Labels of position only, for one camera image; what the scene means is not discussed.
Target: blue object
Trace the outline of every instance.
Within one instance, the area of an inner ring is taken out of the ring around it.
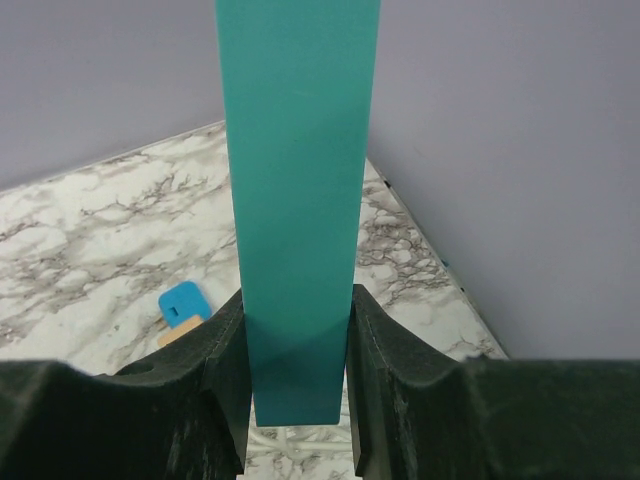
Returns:
[[[340,420],[380,0],[216,0],[258,426]]]
[[[158,306],[171,328],[177,327],[194,315],[208,320],[213,313],[198,286],[191,281],[179,283],[160,295]]]

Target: lavender wall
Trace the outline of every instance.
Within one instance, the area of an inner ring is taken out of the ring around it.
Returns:
[[[0,2],[0,189],[222,118],[211,0]]]
[[[370,156],[514,356],[640,356],[638,18],[383,0]]]

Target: marble countertop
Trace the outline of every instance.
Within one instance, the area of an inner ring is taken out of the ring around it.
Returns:
[[[184,280],[214,309],[240,287],[224,123],[0,193],[0,359],[114,373],[158,348],[158,296]],[[355,282],[451,357],[503,356],[370,164]],[[356,477],[348,453],[262,453],[245,478]]]

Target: tan block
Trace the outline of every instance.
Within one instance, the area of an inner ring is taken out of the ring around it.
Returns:
[[[161,336],[158,339],[158,345],[160,345],[160,347],[164,347],[174,340],[180,338],[185,333],[190,332],[197,326],[202,325],[203,323],[204,321],[202,320],[202,317],[200,315],[194,315],[193,317],[188,318],[187,320],[182,322],[176,328],[172,328],[171,331]]]

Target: black plastic part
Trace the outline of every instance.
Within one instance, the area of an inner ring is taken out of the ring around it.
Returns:
[[[347,380],[365,480],[640,479],[640,362],[459,364],[357,285]]]
[[[365,480],[640,480],[640,362],[460,364],[359,285],[346,362]],[[114,376],[0,363],[0,479],[234,479],[250,406],[237,293]]]
[[[238,292],[209,321],[114,376],[0,363],[1,479],[235,479],[251,377]]]

